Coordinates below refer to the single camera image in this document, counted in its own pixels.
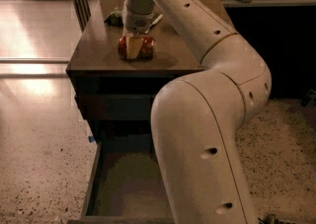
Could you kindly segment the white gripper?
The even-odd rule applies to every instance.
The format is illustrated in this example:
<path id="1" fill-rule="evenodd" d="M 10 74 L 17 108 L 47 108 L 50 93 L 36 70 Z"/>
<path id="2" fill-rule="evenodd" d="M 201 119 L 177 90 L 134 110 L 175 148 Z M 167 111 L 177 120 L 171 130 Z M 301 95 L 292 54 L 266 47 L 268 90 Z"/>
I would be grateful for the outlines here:
<path id="1" fill-rule="evenodd" d="M 122 10 L 122 22 L 125 29 L 131 33 L 145 34 L 149 31 L 154 13 L 137 14 L 132 12 L 127 6 Z M 135 59 L 143 45 L 142 37 L 127 36 L 126 37 L 126 58 Z"/>

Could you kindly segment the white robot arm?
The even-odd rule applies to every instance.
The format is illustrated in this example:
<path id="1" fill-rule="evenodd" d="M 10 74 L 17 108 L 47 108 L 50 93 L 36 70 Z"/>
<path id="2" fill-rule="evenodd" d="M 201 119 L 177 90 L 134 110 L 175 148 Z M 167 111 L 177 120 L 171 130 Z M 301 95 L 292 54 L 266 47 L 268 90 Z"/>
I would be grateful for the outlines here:
<path id="1" fill-rule="evenodd" d="M 269 67 L 199 0 L 125 0 L 128 30 L 135 29 L 140 6 L 148 1 L 203 67 L 165 85 L 151 110 L 152 138 L 175 224 L 259 224 L 235 135 L 267 102 Z"/>

